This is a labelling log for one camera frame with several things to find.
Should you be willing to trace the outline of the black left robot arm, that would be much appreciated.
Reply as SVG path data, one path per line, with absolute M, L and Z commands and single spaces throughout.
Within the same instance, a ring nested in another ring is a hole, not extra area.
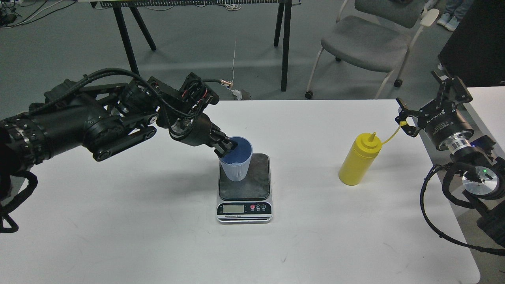
M 10 213 L 37 187 L 30 169 L 76 147 L 103 161 L 149 140 L 161 127 L 175 141 L 205 144 L 218 157 L 227 156 L 238 144 L 204 113 L 220 100 L 208 83 L 190 73 L 175 89 L 155 77 L 106 68 L 65 80 L 45 92 L 45 102 L 1 120 L 1 232 L 18 231 Z

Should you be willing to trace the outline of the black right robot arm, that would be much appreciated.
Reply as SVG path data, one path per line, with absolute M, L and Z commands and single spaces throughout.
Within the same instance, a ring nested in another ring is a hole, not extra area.
M 471 141 L 474 130 L 458 109 L 473 99 L 465 83 L 458 76 L 439 76 L 435 71 L 431 74 L 440 85 L 436 97 L 418 111 L 408 109 L 404 101 L 397 98 L 399 115 L 395 119 L 406 135 L 416 137 L 424 131 L 438 151 L 447 150 L 450 154 L 450 163 L 434 165 L 424 179 L 420 191 L 424 220 L 438 237 L 453 244 L 504 256 L 504 202 L 492 209 L 484 203 L 504 197 L 504 159 L 493 156 L 496 142 L 490 136 Z M 480 214 L 478 228 L 500 248 L 466 244 L 449 237 L 431 223 L 425 211 L 424 196 L 432 176 L 442 170 L 445 171 L 441 183 L 443 195 L 454 205 L 476 210 Z

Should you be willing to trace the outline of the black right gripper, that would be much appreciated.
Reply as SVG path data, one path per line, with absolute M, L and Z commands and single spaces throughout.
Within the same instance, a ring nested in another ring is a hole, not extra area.
M 472 102 L 473 97 L 460 77 L 440 76 L 435 70 L 431 71 L 431 75 L 440 84 L 436 97 L 419 111 L 408 109 L 401 98 L 396 98 L 399 110 L 395 122 L 410 137 L 417 137 L 424 129 L 434 147 L 443 151 L 449 149 L 445 142 L 449 137 L 459 135 L 468 140 L 473 136 L 473 128 L 457 108 Z M 419 127 L 409 125 L 406 122 L 409 117 L 418 118 Z

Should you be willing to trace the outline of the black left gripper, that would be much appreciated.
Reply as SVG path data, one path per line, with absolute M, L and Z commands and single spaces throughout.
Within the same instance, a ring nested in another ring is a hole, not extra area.
M 203 144 L 213 147 L 218 158 L 225 157 L 238 145 L 213 124 L 205 113 L 193 119 L 177 119 L 169 127 L 169 135 L 173 140 L 192 147 Z

